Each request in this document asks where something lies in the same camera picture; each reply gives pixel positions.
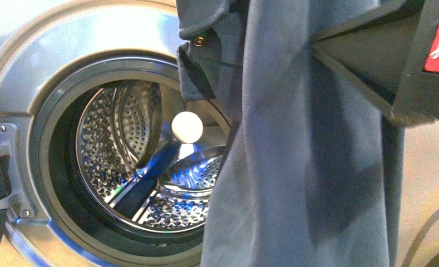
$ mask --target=gray fabric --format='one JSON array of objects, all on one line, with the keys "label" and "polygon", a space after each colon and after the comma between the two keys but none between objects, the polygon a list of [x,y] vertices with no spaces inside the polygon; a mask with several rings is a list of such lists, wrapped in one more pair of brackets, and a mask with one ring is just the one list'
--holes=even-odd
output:
[{"label": "gray fabric", "polygon": [[[177,2],[180,20],[195,21]],[[389,266],[380,113],[309,55],[312,34],[377,2],[240,2],[195,32],[205,46],[179,49],[179,66],[189,60],[208,80],[181,75],[184,96],[211,88],[240,123],[210,198],[201,266]],[[222,27],[233,13],[241,23]]]}]

